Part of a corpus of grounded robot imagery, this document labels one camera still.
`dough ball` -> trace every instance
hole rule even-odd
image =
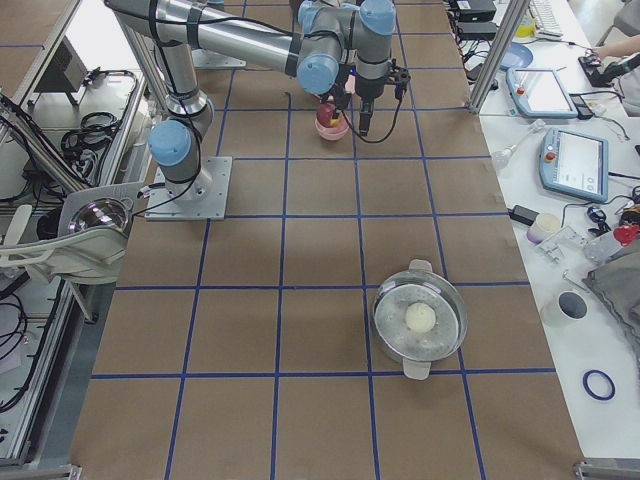
[[[404,321],[410,330],[427,333],[436,325],[436,312],[426,303],[416,302],[407,308]]]

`blue rubber band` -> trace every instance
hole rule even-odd
[[[607,381],[611,390],[608,395],[598,395],[596,392],[591,390],[591,387],[589,386],[589,377],[591,377],[591,375],[600,375]],[[588,372],[586,372],[582,376],[582,386],[591,398],[595,398],[596,400],[600,400],[602,402],[611,400],[616,394],[616,386],[613,383],[613,380],[611,380],[611,377],[604,373],[602,370],[589,370]]]

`metal bowl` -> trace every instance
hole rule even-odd
[[[77,233],[91,227],[113,227],[126,233],[130,213],[122,202],[113,198],[100,198],[82,206],[69,222],[69,233]]]
[[[405,312],[414,303],[433,309],[436,324],[426,333],[412,331]],[[413,261],[409,270],[385,280],[373,302],[373,334],[382,350],[401,363],[410,378],[424,379],[431,362],[452,355],[467,333],[467,312],[460,293],[431,271],[425,261]]]

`white table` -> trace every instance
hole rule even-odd
[[[588,45],[566,0],[552,2],[554,15],[565,32],[564,40]],[[503,4],[498,5],[498,17],[505,7]],[[589,85],[576,60],[584,54],[583,48],[542,41],[527,47],[534,53],[531,67],[560,69],[560,80],[570,93],[595,90]],[[504,73],[498,74],[498,82],[499,89],[489,94],[480,114],[490,151],[515,143],[524,135],[532,121],[509,115],[514,104],[504,83]],[[628,118],[618,100],[613,97],[598,95],[587,99],[604,105],[607,110],[603,116],[615,118],[622,123],[631,140],[621,141],[614,133],[619,132],[618,127],[599,118],[588,121],[555,120],[547,121],[547,124],[607,138],[610,170],[640,176],[640,157],[634,150],[634,145],[640,144],[640,118]],[[581,200],[542,188],[537,158],[543,135],[540,132],[527,138],[513,155],[509,165],[499,173],[498,179],[507,206],[519,204],[561,217],[562,207],[566,203],[580,203]],[[640,181],[611,178],[609,199],[619,194],[628,195],[630,187],[634,185],[640,185]],[[616,218],[615,210],[624,202],[621,199],[603,207],[610,224]],[[595,225],[589,222],[585,212],[585,208],[567,209],[566,224],[587,237],[587,228]],[[514,222],[513,228],[539,309],[563,290],[579,291],[562,278],[562,272],[568,269],[569,276],[580,282],[594,268],[579,250],[563,248],[566,258],[556,265],[536,251],[534,245],[527,240],[527,227]],[[640,458],[640,377],[636,359],[624,339],[622,329],[605,307],[594,295],[580,293],[589,309],[585,319],[565,327],[546,324],[544,327],[578,441],[586,457]],[[602,370],[613,379],[616,395],[612,400],[602,402],[587,395],[582,386],[582,377],[591,369]],[[596,378],[593,378],[591,384],[594,389],[597,387]]]

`gray cloth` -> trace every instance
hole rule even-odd
[[[624,248],[617,258],[589,272],[583,281],[620,323],[640,372],[639,247],[640,241],[636,241]]]

